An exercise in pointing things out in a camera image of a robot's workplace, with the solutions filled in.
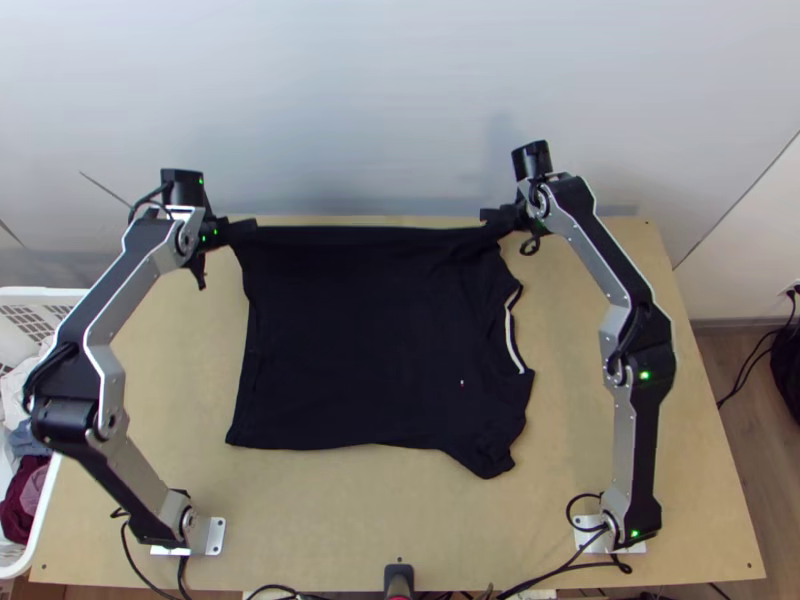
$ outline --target white basket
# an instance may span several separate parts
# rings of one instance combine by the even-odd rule
[[[42,341],[53,335],[58,324],[86,291],[43,287],[0,288],[0,376],[26,358],[35,356]],[[61,455],[54,453],[33,518],[28,545],[21,556],[0,552],[0,579],[13,579],[30,568],[60,465]],[[7,487],[8,482],[4,481],[2,485]]]

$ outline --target white wall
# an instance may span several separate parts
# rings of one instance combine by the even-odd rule
[[[0,218],[116,251],[77,171],[134,199],[164,166],[223,213],[476,214],[547,138],[677,261],[800,127],[799,30],[779,0],[5,2]]]
[[[675,270],[692,319],[787,316],[800,279],[800,137]]]

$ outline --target black t-shirt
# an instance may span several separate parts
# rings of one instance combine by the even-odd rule
[[[226,441],[379,443],[511,469],[533,384],[514,344],[521,292],[502,224],[261,227],[232,243],[250,301]]]

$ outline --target black bag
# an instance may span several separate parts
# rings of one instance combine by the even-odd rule
[[[800,424],[800,325],[778,333],[772,345],[769,366],[789,412]]]

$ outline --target robotic arm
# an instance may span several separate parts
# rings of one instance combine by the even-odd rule
[[[556,233],[583,261],[611,306],[600,326],[605,386],[614,399],[611,487],[601,496],[614,537],[626,548],[661,529],[661,506],[653,496],[661,402],[675,378],[672,322],[653,291],[595,212],[595,199],[581,177],[554,173],[547,142],[511,154],[517,179],[518,222],[539,237]]]
[[[162,170],[161,179],[132,213],[159,205],[152,197],[161,193],[168,218],[149,209],[130,223],[122,254],[61,323],[51,351],[31,373],[25,401],[34,398],[36,438],[89,471],[130,513],[140,543],[153,545],[156,554],[215,555],[225,520],[201,516],[185,491],[168,488],[128,436],[125,370],[110,347],[161,275],[188,268],[202,290],[205,252],[225,244],[228,222],[212,213],[203,174]]]
[[[675,373],[671,322],[597,219],[583,179],[554,174],[546,142],[512,157],[518,200],[500,211],[512,211],[536,244],[550,232],[564,236],[611,303],[600,345],[615,403],[614,472],[601,518],[615,533],[615,548],[630,546],[661,527],[653,473],[659,405]],[[159,276],[188,268],[202,290],[205,253],[226,245],[231,228],[255,227],[255,221],[229,225],[215,217],[202,173],[162,170],[161,179],[134,209],[158,204],[167,218],[151,209],[130,223],[122,254],[61,323],[53,348],[28,378],[25,402],[33,398],[36,438],[80,462],[130,513],[131,531],[152,553],[216,555],[225,519],[201,515],[187,492],[169,488],[128,436],[125,371],[110,344]],[[152,200],[158,193],[163,204]]]

